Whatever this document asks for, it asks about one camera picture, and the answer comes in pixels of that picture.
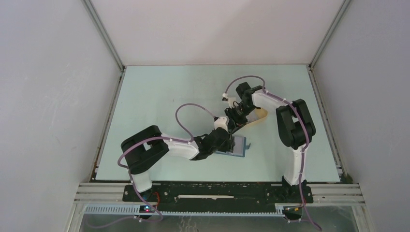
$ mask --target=white wall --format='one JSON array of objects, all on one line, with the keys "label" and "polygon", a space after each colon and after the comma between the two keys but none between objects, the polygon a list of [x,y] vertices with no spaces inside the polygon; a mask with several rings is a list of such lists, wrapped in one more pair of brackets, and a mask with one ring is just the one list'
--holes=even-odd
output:
[{"label": "white wall", "polygon": [[410,1],[356,0],[315,73],[378,231],[408,231]]},{"label": "white wall", "polygon": [[0,231],[63,231],[119,70],[80,0],[0,3]]},{"label": "white wall", "polygon": [[309,63],[343,0],[93,0],[126,65]]}]

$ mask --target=vent grille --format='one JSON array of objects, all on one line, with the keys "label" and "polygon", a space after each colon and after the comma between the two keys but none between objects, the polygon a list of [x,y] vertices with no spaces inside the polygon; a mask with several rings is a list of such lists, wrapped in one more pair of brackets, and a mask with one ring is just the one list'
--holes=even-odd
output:
[{"label": "vent grille", "polygon": [[[86,207],[85,214],[111,214],[111,215],[149,215],[151,213],[140,213],[140,205],[118,205],[118,204],[90,204]],[[220,212],[169,212],[161,211],[167,216],[253,216],[253,217],[281,217],[283,206],[276,207],[276,213],[220,213]]]}]

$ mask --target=floor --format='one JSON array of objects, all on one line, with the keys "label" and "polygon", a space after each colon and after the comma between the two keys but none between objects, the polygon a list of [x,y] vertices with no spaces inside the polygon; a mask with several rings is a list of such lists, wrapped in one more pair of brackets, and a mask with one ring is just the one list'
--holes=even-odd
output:
[{"label": "floor", "polygon": [[[221,101],[228,84],[237,77],[258,75],[266,88],[288,100],[304,99],[316,126],[307,153],[306,178],[310,182],[338,182],[335,162],[326,136],[319,108],[305,65],[186,65],[129,66],[119,93],[113,119],[103,147],[97,180],[128,180],[125,169],[117,166],[122,154],[120,144],[150,125],[173,137],[188,135],[176,123],[178,106],[198,103],[215,115],[224,115],[227,107]],[[248,78],[251,87],[261,84]],[[228,93],[236,95],[232,85]],[[209,133],[213,119],[199,108],[188,106],[179,119],[194,136]],[[251,143],[245,157],[213,154],[205,160],[189,161],[163,157],[150,169],[152,180],[162,181],[280,181],[286,159],[292,151],[278,136],[276,116],[269,114],[264,122],[236,133]]]}]

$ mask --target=robotic arm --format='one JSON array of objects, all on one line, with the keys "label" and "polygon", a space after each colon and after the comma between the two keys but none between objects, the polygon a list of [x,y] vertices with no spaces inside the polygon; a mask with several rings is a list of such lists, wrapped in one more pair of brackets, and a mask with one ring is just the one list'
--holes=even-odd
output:
[{"label": "robotic arm", "polygon": [[[302,119],[309,141],[316,133],[305,101],[302,99],[293,101],[291,107],[285,99],[270,94],[262,86],[251,88],[247,82],[241,83],[236,88],[236,92],[241,99],[239,103],[234,98],[228,97],[226,93],[223,94],[222,100],[229,103],[229,108],[225,109],[226,116],[214,117],[214,129],[209,134],[187,141],[171,138],[162,134],[157,126],[150,126],[121,144],[124,152],[122,157],[125,157],[132,180],[139,192],[152,187],[148,170],[164,155],[203,160],[216,151],[232,151],[235,146],[233,134],[244,127],[248,123],[247,116],[259,108],[270,113],[276,112],[279,137],[285,146],[293,149],[293,157],[288,159],[284,179],[290,186],[298,184],[301,163],[304,162],[302,157],[306,157],[302,156],[302,148],[307,142],[301,123],[293,121],[296,114],[292,107],[296,108],[299,118]],[[150,146],[148,149],[143,145],[145,142]]]}]

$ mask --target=table top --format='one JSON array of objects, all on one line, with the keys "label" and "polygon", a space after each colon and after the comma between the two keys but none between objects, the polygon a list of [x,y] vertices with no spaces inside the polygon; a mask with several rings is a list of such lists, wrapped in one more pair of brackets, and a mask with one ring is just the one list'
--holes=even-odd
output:
[{"label": "table top", "polygon": [[[112,122],[103,147],[97,180],[128,180],[124,168],[117,166],[125,139],[151,125],[162,133],[188,138],[177,124],[174,114],[178,106],[197,103],[214,115],[224,115],[227,104],[222,93],[235,78],[257,75],[265,79],[266,88],[281,97],[306,101],[316,126],[316,135],[307,152],[306,179],[310,182],[338,182],[339,177],[321,114],[305,65],[185,65],[129,66],[121,86]],[[251,87],[261,85],[247,78]],[[228,94],[237,96],[231,86]],[[213,118],[202,109],[187,106],[178,113],[181,123],[194,136],[209,133]],[[245,157],[213,154],[205,160],[190,161],[179,157],[163,157],[149,170],[152,180],[162,181],[280,181],[290,148],[280,141],[276,115],[268,114],[256,125],[242,128],[242,135],[251,143]]]}]

